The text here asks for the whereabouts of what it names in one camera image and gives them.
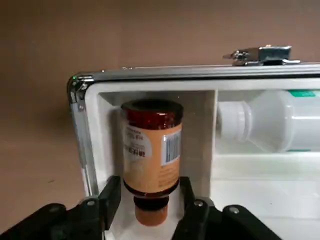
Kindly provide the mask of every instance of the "orange label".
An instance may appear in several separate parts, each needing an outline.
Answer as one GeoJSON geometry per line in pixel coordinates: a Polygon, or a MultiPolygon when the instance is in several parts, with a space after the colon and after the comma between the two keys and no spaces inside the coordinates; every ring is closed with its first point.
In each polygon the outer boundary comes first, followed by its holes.
{"type": "Polygon", "coordinates": [[[143,193],[172,187],[179,178],[182,124],[164,130],[123,126],[124,181],[143,193]]]}

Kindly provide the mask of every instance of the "white plastic bottle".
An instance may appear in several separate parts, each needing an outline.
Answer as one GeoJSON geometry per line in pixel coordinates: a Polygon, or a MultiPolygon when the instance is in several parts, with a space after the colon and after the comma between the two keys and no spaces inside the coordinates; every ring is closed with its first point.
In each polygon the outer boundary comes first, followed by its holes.
{"type": "Polygon", "coordinates": [[[266,90],[250,102],[218,102],[217,131],[268,152],[320,151],[320,92],[266,90]]]}

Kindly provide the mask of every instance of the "bottle cap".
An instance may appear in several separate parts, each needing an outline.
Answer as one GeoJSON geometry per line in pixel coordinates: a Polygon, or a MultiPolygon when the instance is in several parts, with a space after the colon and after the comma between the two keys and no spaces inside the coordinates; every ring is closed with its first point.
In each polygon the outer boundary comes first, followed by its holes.
{"type": "Polygon", "coordinates": [[[223,139],[246,141],[251,128],[251,110],[245,101],[218,102],[217,130],[223,139]]]}
{"type": "Polygon", "coordinates": [[[143,225],[152,227],[162,224],[168,215],[169,197],[162,198],[133,198],[135,217],[143,225]]]}

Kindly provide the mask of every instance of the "metal latch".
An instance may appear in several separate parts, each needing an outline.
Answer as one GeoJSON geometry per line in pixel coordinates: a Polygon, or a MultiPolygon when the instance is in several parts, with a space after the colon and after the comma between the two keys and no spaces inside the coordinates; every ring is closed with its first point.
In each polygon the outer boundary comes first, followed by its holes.
{"type": "Polygon", "coordinates": [[[289,60],[291,46],[260,46],[238,49],[224,59],[233,59],[234,66],[292,65],[300,60],[289,60]]]}

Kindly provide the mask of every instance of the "green label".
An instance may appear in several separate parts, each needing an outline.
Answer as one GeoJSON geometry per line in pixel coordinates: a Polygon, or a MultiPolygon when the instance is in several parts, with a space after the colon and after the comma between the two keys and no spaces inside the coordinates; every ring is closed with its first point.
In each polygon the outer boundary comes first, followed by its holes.
{"type": "Polygon", "coordinates": [[[294,153],[294,152],[310,152],[310,151],[311,151],[310,149],[289,149],[287,152],[294,153]]]}
{"type": "Polygon", "coordinates": [[[317,95],[311,90],[288,90],[296,98],[316,97],[317,95]]]}

